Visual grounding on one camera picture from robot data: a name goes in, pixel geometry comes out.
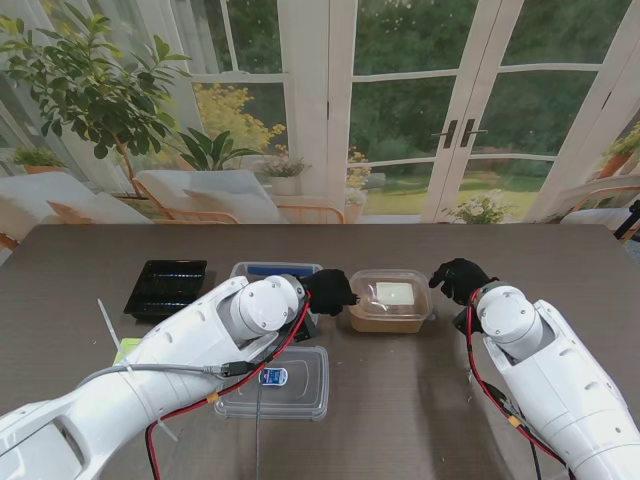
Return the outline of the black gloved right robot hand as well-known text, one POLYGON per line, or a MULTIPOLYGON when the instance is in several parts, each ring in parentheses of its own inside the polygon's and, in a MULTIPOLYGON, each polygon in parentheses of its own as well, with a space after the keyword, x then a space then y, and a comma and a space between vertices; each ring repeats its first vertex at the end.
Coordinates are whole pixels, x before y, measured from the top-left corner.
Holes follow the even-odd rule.
POLYGON ((476 263, 464 258, 445 262, 432 274, 429 287, 439 287, 441 292, 456 304, 466 306, 472 295, 485 285, 497 281, 490 278, 476 263))

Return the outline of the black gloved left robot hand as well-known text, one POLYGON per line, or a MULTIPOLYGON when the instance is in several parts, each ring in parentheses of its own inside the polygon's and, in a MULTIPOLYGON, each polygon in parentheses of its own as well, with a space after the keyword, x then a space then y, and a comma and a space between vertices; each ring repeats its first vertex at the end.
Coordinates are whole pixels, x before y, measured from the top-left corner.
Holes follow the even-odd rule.
POLYGON ((310 310, 314 314, 337 316, 345 306, 359 301, 342 270, 323 269, 302 277, 300 282, 310 295, 310 310))

